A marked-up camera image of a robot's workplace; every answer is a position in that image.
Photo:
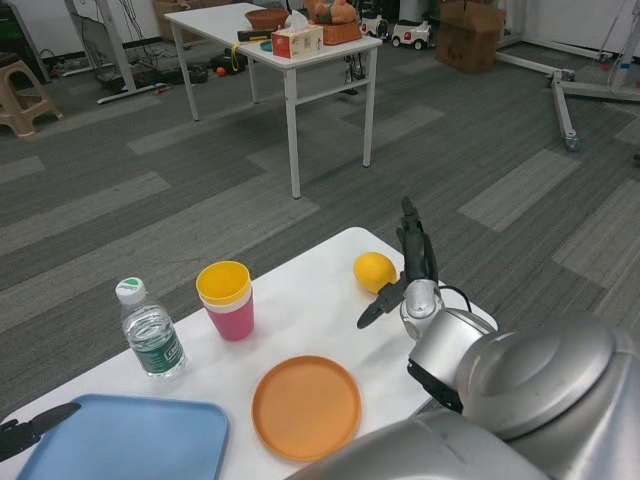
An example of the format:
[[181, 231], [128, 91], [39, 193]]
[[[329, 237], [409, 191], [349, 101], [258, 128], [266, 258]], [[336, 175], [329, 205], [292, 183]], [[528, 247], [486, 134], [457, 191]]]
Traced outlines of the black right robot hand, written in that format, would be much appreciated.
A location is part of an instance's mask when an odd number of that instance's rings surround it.
[[396, 229], [396, 235], [402, 247], [404, 270], [395, 283], [387, 283], [381, 288], [376, 300], [359, 317], [358, 329], [368, 327], [383, 313], [390, 313], [398, 306], [411, 282], [432, 280], [438, 283], [437, 260], [419, 213], [407, 196], [402, 199], [401, 207], [403, 215], [400, 219], [401, 226]]

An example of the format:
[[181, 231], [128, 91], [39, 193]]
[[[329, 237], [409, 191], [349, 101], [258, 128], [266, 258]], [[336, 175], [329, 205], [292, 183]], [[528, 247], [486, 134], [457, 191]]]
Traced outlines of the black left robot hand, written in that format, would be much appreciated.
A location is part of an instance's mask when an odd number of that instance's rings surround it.
[[2, 423], [0, 461], [4, 462], [29, 449], [38, 443], [44, 434], [73, 416], [80, 409], [80, 403], [69, 402], [46, 410], [27, 422], [12, 419]]

